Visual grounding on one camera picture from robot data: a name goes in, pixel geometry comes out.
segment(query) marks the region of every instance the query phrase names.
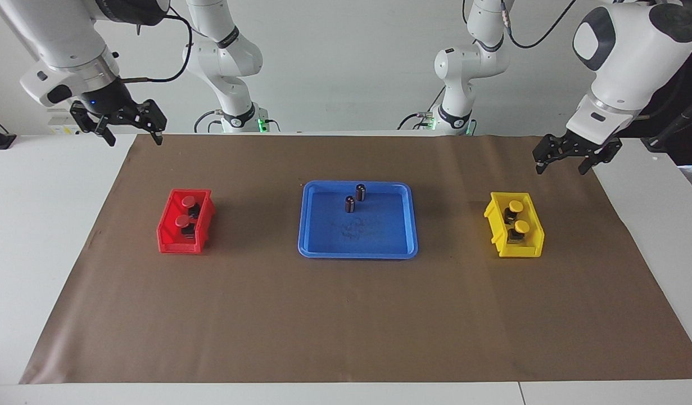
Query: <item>brown tablecloth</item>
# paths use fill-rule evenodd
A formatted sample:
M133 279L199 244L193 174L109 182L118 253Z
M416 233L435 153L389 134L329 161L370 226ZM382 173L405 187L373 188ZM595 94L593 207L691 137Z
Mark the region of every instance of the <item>brown tablecloth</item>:
M689 379L692 344L598 180L578 159L537 176L537 141L139 136L21 382ZM415 259L302 257L313 179L410 185ZM202 256L156 248L171 188L212 189ZM541 258L497 257L492 191L531 193Z

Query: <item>table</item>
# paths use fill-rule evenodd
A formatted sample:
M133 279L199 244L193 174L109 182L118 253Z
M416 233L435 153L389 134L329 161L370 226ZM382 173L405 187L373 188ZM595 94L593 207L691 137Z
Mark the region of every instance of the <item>table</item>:
M0 403L76 403L84 395L104 403L144 398L165 403L184 398L194 403L224 398L234 403L321 403L340 398L344 403L531 404L562 403L572 395L583 403L657 403L659 397L648 392L666 395L673 403L692 403L692 380L14 385L132 141L133 136L119 136L111 149L89 135L20 137L13 149L0 152ZM667 156L646 152L637 140L624 140L617 159L600 165L596 173L692 339L692 186ZM41 237L53 234L60 238Z

